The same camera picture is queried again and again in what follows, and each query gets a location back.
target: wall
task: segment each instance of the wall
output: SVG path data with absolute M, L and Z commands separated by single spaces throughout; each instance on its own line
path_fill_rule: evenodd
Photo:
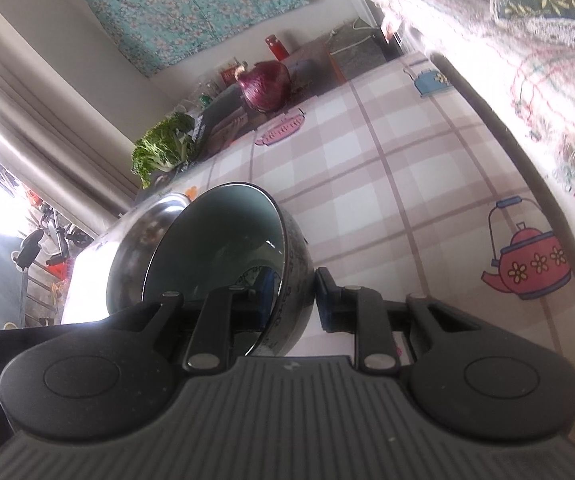
M 187 97 L 208 70 L 232 57 L 250 64 L 272 59 L 264 41 L 270 34 L 293 50 L 357 15 L 350 0 L 315 0 L 148 79 L 117 50 L 85 0 L 0 0 L 0 12 L 61 77 L 131 140 Z
M 271 34 L 276 34 L 291 52 L 356 17 L 357 12 L 350 0 L 315 0 L 308 6 L 261 22 L 219 45 L 188 57 L 155 74 L 150 80 L 178 102 L 192 92 L 201 75 L 232 57 L 250 65 L 274 59 L 265 43 L 265 38 Z
M 174 106 L 121 55 L 84 0 L 0 0 L 0 12 L 129 139 L 137 139 Z

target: stainless steel bowl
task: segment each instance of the stainless steel bowl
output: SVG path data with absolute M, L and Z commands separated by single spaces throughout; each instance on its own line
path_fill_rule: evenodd
M 109 314 L 142 300 L 154 251 L 190 202 L 184 194 L 167 194 L 146 209 L 125 234 L 108 275 L 106 304 Z
M 295 220 L 263 189 L 244 182 L 215 187 L 187 207 L 184 200 L 168 195 L 133 224 L 110 270 L 108 311 L 167 290 L 202 299 L 250 267 L 265 265 L 280 276 L 280 285 L 270 320 L 248 353 L 286 354 L 314 303 L 314 269 Z M 228 230 L 233 222 L 238 227 Z

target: gray ridged plate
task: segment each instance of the gray ridged plate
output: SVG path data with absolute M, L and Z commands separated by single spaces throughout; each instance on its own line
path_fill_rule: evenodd
M 123 438 L 70 446 L 18 434 L 0 451 L 0 480 L 385 478 L 575 480 L 575 447 L 459 438 L 394 380 L 363 376 L 345 357 L 251 357 L 190 380 L 166 413 Z

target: red onion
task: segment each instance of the red onion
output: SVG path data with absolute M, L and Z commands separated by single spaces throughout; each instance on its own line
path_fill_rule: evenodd
M 279 61 L 262 61 L 250 72 L 236 69 L 236 80 L 250 107 L 261 113 L 276 112 L 288 103 L 292 91 L 289 70 Z

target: beige curtain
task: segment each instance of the beige curtain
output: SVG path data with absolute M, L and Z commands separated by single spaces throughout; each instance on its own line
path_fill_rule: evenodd
M 0 163 L 99 235 L 136 195 L 132 148 L 0 14 Z

